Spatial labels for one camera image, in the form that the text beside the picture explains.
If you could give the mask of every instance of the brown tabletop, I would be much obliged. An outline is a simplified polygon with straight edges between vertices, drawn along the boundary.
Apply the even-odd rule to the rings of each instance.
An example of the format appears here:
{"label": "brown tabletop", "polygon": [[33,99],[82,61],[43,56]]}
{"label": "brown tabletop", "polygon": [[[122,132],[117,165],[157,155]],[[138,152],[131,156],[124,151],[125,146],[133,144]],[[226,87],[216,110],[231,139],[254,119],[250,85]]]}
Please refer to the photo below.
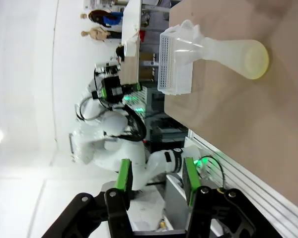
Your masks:
{"label": "brown tabletop", "polygon": [[121,63],[121,70],[118,73],[121,84],[137,83],[139,79],[139,37],[136,44],[136,55],[125,57]]}
{"label": "brown tabletop", "polygon": [[185,19],[214,39],[262,42],[271,64],[249,80],[196,61],[192,93],[166,96],[165,112],[298,206],[298,0],[183,0],[169,25]]}

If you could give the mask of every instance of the mannequin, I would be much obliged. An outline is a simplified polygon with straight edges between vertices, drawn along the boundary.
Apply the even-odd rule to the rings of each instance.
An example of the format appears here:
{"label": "mannequin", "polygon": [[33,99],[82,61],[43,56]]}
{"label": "mannequin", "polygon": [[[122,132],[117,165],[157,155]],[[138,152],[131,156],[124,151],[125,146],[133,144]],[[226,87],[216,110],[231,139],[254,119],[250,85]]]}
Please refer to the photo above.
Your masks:
{"label": "mannequin", "polygon": [[[122,12],[106,12],[103,10],[94,10],[88,14],[89,20],[98,23],[104,27],[110,28],[111,26],[118,25],[123,18]],[[80,15],[81,19],[86,19],[87,14]]]}
{"label": "mannequin", "polygon": [[106,31],[101,27],[92,27],[90,31],[82,31],[81,36],[90,36],[97,41],[105,41],[106,39],[121,39],[121,32]]}

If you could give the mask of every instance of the red object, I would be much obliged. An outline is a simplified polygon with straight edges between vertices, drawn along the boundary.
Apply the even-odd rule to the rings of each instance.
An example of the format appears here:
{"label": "red object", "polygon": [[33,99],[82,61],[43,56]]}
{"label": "red object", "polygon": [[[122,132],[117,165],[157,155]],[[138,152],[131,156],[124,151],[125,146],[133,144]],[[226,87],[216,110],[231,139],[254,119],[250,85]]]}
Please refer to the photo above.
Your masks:
{"label": "red object", "polygon": [[144,42],[144,40],[145,40],[145,34],[146,34],[145,31],[139,31],[139,36],[140,36],[141,42]]}

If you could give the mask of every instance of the black pants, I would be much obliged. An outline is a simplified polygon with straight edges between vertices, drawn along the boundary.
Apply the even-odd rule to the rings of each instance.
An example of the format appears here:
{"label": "black pants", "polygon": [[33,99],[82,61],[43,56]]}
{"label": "black pants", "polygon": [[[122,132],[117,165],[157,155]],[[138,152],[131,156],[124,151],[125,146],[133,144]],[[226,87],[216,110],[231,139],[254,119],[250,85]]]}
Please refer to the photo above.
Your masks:
{"label": "black pants", "polygon": [[121,32],[116,31],[108,31],[110,33],[109,36],[107,36],[108,39],[121,39]]}

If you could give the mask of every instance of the screw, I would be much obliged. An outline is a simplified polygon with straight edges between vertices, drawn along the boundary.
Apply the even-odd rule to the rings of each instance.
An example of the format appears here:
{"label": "screw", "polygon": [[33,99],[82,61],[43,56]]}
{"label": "screw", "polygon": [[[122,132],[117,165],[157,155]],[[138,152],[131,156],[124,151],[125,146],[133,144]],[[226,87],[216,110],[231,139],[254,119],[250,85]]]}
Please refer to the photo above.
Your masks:
{"label": "screw", "polygon": [[111,196],[111,197],[116,196],[116,192],[114,192],[114,191],[110,192],[110,193],[109,193],[109,196]]}
{"label": "screw", "polygon": [[229,197],[236,197],[236,192],[230,192],[230,193],[228,194],[228,196],[229,196]]}
{"label": "screw", "polygon": [[204,187],[204,188],[201,189],[201,193],[203,193],[203,194],[206,194],[208,192],[209,192],[209,189],[206,188],[206,187]]}

